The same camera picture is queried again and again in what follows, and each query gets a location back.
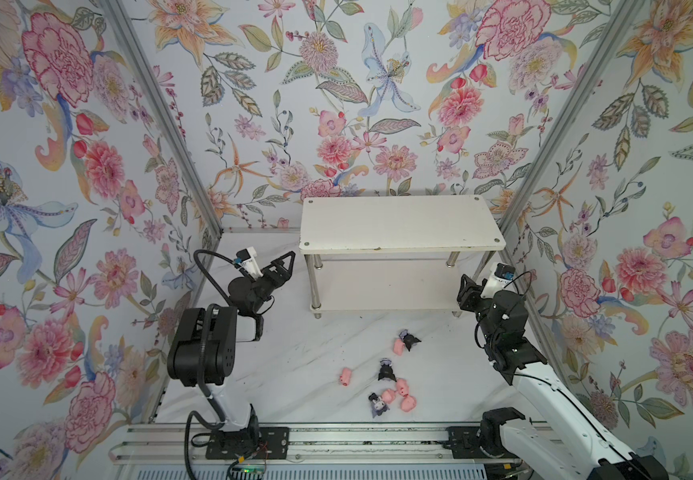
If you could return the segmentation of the black purple figurine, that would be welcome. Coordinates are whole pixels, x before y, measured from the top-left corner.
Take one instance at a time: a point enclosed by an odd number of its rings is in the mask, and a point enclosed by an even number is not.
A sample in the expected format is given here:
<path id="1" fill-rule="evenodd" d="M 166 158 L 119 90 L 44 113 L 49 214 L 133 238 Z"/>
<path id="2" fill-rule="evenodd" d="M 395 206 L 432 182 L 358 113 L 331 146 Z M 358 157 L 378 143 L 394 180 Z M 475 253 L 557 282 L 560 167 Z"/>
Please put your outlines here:
<path id="1" fill-rule="evenodd" d="M 414 346 L 420 344 L 421 342 L 421 340 L 418 337 L 410 333 L 407 329 L 401 330 L 399 332 L 398 339 L 407 351 L 411 351 L 412 348 L 414 348 Z"/>
<path id="2" fill-rule="evenodd" d="M 370 412 L 372 418 L 380 417 L 389 410 L 388 403 L 376 393 L 370 393 L 368 395 L 368 401 L 370 403 Z"/>
<path id="3" fill-rule="evenodd" d="M 392 362 L 388 358 L 383 358 L 379 362 L 379 370 L 377 374 L 378 381 L 392 381 L 396 382 L 396 375 L 393 371 Z"/>

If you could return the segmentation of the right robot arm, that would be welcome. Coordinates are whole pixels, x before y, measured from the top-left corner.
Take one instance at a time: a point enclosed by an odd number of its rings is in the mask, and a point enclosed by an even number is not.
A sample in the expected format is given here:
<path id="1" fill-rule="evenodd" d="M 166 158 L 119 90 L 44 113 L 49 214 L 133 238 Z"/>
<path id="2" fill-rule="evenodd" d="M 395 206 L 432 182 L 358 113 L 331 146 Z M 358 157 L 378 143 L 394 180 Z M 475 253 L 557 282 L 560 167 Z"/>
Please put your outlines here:
<path id="1" fill-rule="evenodd" d="M 524 298 L 514 275 L 476 283 L 462 276 L 456 302 L 475 316 L 474 339 L 493 369 L 540 414 L 561 442 L 541 435 L 513 407 L 482 414 L 468 440 L 489 458 L 514 457 L 543 479 L 665 479 L 663 465 L 640 455 L 598 421 L 563 384 L 543 354 L 526 338 Z"/>

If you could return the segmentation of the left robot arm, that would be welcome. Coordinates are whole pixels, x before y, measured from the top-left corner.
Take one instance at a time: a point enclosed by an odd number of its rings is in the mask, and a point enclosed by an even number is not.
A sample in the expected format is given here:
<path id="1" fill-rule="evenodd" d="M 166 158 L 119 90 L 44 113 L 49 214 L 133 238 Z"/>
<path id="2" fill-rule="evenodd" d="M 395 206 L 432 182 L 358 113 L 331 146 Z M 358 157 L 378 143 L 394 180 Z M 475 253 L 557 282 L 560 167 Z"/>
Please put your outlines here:
<path id="1" fill-rule="evenodd" d="M 261 268 L 252 247 L 229 258 L 206 249 L 194 252 L 194 264 L 220 294 L 224 304 L 184 310 L 168 352 L 168 376 L 204 396 L 216 419 L 208 427 L 226 432 L 250 428 L 256 418 L 252 404 L 232 391 L 228 379 L 236 364 L 236 345 L 258 342 L 264 335 L 264 314 L 274 306 L 274 294 L 294 275 L 296 254 L 288 251 Z M 238 277 L 223 288 L 204 258 L 232 266 Z"/>

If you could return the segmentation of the white two-tier shelf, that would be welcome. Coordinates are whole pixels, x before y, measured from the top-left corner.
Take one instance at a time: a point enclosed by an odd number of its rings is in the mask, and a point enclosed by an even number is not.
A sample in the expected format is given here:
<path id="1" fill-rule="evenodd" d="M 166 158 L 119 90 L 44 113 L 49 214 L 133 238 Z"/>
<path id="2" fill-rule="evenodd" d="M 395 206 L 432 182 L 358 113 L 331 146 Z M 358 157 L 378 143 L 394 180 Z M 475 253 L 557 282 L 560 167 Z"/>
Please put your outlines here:
<path id="1" fill-rule="evenodd" d="M 505 246 L 479 195 L 312 197 L 302 208 L 300 253 L 316 318 L 330 312 L 459 314 L 459 256 Z"/>

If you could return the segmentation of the pink pig toy far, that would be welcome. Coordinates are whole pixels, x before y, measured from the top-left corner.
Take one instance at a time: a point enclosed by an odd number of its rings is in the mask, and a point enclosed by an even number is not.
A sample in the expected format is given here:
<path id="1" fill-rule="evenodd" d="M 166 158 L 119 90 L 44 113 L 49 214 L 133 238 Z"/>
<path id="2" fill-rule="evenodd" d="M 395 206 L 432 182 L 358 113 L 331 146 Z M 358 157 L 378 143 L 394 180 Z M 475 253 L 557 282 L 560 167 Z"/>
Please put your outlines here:
<path id="1" fill-rule="evenodd" d="M 404 343 L 401 339 L 397 338 L 396 340 L 394 340 L 392 351 L 396 356 L 402 356 L 404 352 Z"/>

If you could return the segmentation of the pink pig toy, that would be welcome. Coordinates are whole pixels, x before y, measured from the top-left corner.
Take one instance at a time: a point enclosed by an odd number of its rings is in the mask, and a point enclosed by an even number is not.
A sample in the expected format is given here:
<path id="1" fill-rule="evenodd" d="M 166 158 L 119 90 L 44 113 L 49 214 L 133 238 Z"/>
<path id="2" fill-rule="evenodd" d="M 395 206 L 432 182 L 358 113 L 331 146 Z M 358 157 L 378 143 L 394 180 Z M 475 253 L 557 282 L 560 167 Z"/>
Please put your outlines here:
<path id="1" fill-rule="evenodd" d="M 402 398 L 402 400 L 400 402 L 400 409 L 403 412 L 410 412 L 410 411 L 414 410 L 414 408 L 416 408 L 416 405 L 417 405 L 416 399 L 413 396 L 408 395 L 408 396 L 404 396 L 404 398 Z"/>
<path id="2" fill-rule="evenodd" d="M 385 404 L 392 404 L 396 398 L 397 394 L 393 389 L 386 389 L 380 395 L 380 398 Z"/>
<path id="3" fill-rule="evenodd" d="M 401 397 L 409 395 L 409 386 L 405 379 L 397 378 L 395 382 L 395 391 Z"/>
<path id="4" fill-rule="evenodd" d="M 351 380 L 352 370 L 347 367 L 344 367 L 344 369 L 342 369 L 342 372 L 340 372 L 340 385 L 344 387 L 350 386 Z"/>
<path id="5" fill-rule="evenodd" d="M 396 340 L 394 340 L 392 351 L 396 356 L 402 356 L 404 352 L 404 343 L 401 339 L 397 338 Z"/>

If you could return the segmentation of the pink pig toy right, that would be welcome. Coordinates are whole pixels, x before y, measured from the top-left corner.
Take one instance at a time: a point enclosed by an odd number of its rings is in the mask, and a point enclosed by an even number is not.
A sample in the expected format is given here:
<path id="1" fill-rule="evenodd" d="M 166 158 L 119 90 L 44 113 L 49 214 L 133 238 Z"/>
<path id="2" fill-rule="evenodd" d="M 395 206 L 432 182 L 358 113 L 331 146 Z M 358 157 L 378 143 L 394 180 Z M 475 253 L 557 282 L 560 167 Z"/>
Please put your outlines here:
<path id="1" fill-rule="evenodd" d="M 397 378 L 395 382 L 395 391 L 401 397 L 409 395 L 409 386 L 405 379 Z"/>

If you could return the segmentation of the pink pig toy near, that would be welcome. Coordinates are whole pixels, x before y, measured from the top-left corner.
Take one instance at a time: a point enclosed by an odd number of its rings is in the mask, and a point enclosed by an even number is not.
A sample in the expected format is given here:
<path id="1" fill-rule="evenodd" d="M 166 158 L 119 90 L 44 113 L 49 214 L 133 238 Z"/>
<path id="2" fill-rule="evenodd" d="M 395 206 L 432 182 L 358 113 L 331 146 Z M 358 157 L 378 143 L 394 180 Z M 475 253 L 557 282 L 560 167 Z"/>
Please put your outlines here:
<path id="1" fill-rule="evenodd" d="M 416 408 L 416 405 L 417 405 L 416 399 L 413 396 L 408 395 L 408 396 L 404 396 L 404 398 L 402 398 L 402 400 L 400 402 L 400 409 L 403 412 L 410 412 L 410 411 L 414 410 L 414 408 Z"/>

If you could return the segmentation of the pink pig toy left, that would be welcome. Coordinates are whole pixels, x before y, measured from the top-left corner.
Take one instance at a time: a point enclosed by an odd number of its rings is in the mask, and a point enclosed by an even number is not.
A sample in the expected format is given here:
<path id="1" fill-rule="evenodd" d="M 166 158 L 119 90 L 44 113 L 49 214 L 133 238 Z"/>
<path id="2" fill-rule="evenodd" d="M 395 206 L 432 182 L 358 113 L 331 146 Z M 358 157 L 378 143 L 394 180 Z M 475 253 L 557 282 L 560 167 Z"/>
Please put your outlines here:
<path id="1" fill-rule="evenodd" d="M 347 367 L 344 367 L 344 369 L 342 369 L 342 372 L 340 372 L 340 385 L 344 387 L 350 386 L 351 380 L 352 370 Z"/>

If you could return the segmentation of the pink pig toy centre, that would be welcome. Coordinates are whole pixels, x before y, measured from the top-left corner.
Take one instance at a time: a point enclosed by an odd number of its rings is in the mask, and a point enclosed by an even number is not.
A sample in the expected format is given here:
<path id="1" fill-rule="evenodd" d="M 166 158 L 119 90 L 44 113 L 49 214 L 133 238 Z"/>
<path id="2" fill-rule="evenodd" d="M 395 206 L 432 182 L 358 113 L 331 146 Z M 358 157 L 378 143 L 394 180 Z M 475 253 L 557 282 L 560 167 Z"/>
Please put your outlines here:
<path id="1" fill-rule="evenodd" d="M 380 395 L 380 398 L 385 404 L 392 404 L 396 398 L 397 394 L 393 389 L 386 389 Z"/>

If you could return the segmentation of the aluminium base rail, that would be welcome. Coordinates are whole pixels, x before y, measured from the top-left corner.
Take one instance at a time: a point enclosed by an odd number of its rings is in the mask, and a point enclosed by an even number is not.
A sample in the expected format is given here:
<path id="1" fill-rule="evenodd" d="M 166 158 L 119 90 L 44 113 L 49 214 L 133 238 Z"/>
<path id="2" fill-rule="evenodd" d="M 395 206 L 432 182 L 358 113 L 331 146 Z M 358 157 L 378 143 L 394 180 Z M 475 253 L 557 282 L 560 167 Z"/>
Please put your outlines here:
<path id="1" fill-rule="evenodd" d="M 288 454 L 283 464 L 453 463 L 444 423 L 292 423 L 286 426 Z M 113 464 L 176 464 L 184 460 L 182 424 L 146 424 L 124 429 L 110 450 Z"/>

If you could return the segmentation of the aluminium corner post right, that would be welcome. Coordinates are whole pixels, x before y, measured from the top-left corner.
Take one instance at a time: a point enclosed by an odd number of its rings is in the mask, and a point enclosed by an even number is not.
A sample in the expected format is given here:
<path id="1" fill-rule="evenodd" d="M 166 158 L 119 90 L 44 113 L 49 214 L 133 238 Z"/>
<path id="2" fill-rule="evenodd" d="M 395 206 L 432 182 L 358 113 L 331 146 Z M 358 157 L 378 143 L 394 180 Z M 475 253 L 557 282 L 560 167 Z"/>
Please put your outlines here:
<path id="1" fill-rule="evenodd" d="M 526 178 L 524 178 L 524 182 L 516 191 L 508 210 L 500 219 L 499 227 L 502 233 L 506 234 L 517 223 L 520 212 L 522 212 L 530 196 L 532 196 L 532 192 L 541 179 L 544 170 L 546 170 L 548 164 L 554 158 L 556 150 L 560 148 L 564 137 L 572 128 L 572 124 L 580 114 L 582 107 L 592 96 L 598 80 L 604 74 L 608 63 L 614 58 L 614 50 L 623 41 L 625 34 L 630 30 L 641 8 L 641 1 L 620 1 L 616 5 L 600 40 L 596 42 L 596 46 L 592 50 L 590 58 L 588 58 L 584 74 L 580 76 L 576 86 L 571 90 L 566 102 L 559 110 L 556 122 L 539 148 L 538 154 L 534 162 L 532 162 Z"/>

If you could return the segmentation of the aluminium corner post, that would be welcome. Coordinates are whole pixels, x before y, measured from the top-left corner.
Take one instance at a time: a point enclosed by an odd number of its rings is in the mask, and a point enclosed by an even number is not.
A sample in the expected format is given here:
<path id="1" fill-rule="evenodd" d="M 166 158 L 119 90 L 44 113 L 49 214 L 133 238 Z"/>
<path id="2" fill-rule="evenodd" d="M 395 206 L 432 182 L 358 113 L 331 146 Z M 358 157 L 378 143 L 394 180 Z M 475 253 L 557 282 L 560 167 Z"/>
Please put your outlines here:
<path id="1" fill-rule="evenodd" d="M 174 152 L 176 163 L 182 168 L 182 174 L 186 178 L 186 184 L 188 184 L 190 191 L 194 194 L 194 200 L 198 204 L 198 210 L 202 214 L 202 219 L 206 222 L 206 226 L 208 226 L 214 238 L 222 238 L 220 220 L 214 213 L 214 208 L 212 208 L 212 204 L 208 199 L 206 188 L 204 188 L 200 178 L 198 178 L 198 172 L 194 167 L 194 162 L 192 162 L 192 156 L 188 151 L 186 140 L 180 133 L 176 120 L 170 114 L 166 96 L 164 96 L 160 89 L 160 84 L 156 81 L 154 70 L 152 70 L 152 66 L 148 62 L 148 58 L 146 58 L 146 52 L 142 49 L 142 44 L 140 44 L 140 40 L 138 40 L 138 36 L 134 32 L 132 20 L 128 17 L 124 4 L 116 0 L 100 0 L 100 8 L 110 18 L 108 23 L 112 26 L 114 35 L 120 46 L 122 46 L 122 51 L 132 62 L 134 75 L 140 84 L 140 88 L 142 88 L 142 92 L 144 92 L 144 97 L 152 106 L 152 114 L 154 114 L 154 119 L 160 126 L 162 135 L 166 138 L 168 146 Z"/>
<path id="2" fill-rule="evenodd" d="M 614 58 L 614 50 L 623 41 L 625 34 L 630 30 L 641 8 L 641 1 L 620 1 L 616 5 L 600 40 L 596 42 L 596 46 L 592 50 L 590 58 L 588 58 L 584 74 L 580 76 L 576 86 L 571 90 L 566 102 L 559 110 L 556 122 L 539 148 L 538 154 L 534 162 L 532 162 L 526 178 L 524 178 L 524 182 L 516 191 L 508 210 L 500 219 L 499 227 L 502 233 L 506 234 L 517 223 L 520 212 L 522 212 L 530 196 L 532 196 L 532 192 L 541 179 L 544 170 L 546 170 L 548 164 L 554 158 L 556 150 L 560 148 L 564 137 L 572 128 L 572 124 L 580 114 L 582 107 L 592 96 L 598 80 L 604 74 L 608 63 Z"/>

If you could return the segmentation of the aluminium corner post left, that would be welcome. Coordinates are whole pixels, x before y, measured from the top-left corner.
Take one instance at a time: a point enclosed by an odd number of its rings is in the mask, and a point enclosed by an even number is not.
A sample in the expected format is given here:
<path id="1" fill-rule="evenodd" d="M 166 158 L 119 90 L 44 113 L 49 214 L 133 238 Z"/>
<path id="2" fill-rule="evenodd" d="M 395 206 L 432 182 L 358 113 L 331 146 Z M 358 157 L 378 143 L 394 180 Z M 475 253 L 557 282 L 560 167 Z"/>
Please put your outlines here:
<path id="1" fill-rule="evenodd" d="M 124 4 L 116 0 L 100 0 L 100 8 L 110 18 L 108 23 L 112 26 L 114 35 L 120 46 L 122 46 L 122 51 L 132 62 L 134 75 L 140 84 L 140 88 L 142 88 L 142 92 L 144 92 L 144 97 L 152 106 L 152 114 L 154 114 L 154 119 L 160 126 L 162 135 L 166 138 L 168 146 L 174 152 L 176 163 L 182 168 L 182 174 L 186 178 L 186 184 L 188 184 L 190 191 L 194 194 L 194 200 L 198 204 L 198 210 L 202 214 L 202 219 L 206 222 L 206 226 L 208 226 L 214 238 L 222 238 L 220 220 L 214 213 L 214 208 L 212 208 L 212 204 L 208 199 L 206 188 L 204 188 L 200 178 L 198 178 L 198 172 L 194 167 L 194 162 L 192 162 L 192 156 L 188 151 L 186 140 L 180 133 L 176 120 L 170 114 L 166 96 L 164 96 L 160 89 L 160 84 L 156 81 L 154 70 L 152 70 L 152 66 L 148 62 L 148 58 L 146 58 L 146 52 L 142 49 L 142 44 L 140 44 L 140 40 L 138 40 L 138 36 L 134 32 L 132 20 L 128 17 Z"/>

